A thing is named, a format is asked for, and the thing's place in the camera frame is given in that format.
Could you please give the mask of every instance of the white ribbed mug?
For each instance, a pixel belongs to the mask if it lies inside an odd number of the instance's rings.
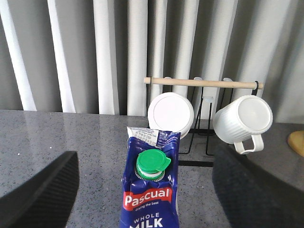
[[[240,154],[261,151],[264,143],[261,134],[272,124],[269,105],[254,95],[242,96],[215,113],[213,127],[224,142],[234,144]],[[245,150],[243,141],[252,138],[254,148]]]

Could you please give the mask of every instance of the wooden dowel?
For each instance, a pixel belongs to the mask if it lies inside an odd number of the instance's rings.
[[[150,84],[151,78],[145,77],[144,83]],[[225,81],[205,81],[205,80],[187,80],[173,78],[156,78],[152,79],[152,84],[170,85],[170,86],[201,86],[201,87],[218,87],[218,88],[239,88],[239,89],[255,89],[255,82],[225,82]],[[258,89],[263,89],[264,84],[258,83]]]

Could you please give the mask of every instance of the milk carton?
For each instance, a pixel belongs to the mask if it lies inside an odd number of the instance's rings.
[[[180,133],[145,128],[128,128],[128,132],[131,137],[122,178],[119,227],[178,228],[176,193]]]

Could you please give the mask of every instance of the gray countertop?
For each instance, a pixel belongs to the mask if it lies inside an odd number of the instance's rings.
[[[34,176],[64,151],[78,151],[80,186],[67,227],[118,227],[121,177],[127,150],[127,126],[146,127],[146,117],[0,111],[0,197]],[[304,190],[304,158],[286,144],[301,124],[273,124],[263,135],[265,149],[248,157],[275,176]],[[180,150],[189,146],[190,136]],[[206,139],[195,136],[190,155],[207,160]],[[210,151],[221,143],[210,139]],[[179,167],[181,228],[230,227],[212,184],[212,168]]]

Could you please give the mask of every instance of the red label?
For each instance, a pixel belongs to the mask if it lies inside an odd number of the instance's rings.
[[[134,208],[152,200],[169,201],[171,203],[171,198],[171,188],[148,189],[141,194],[133,194],[131,191],[125,191],[123,194],[123,208],[132,211]]]

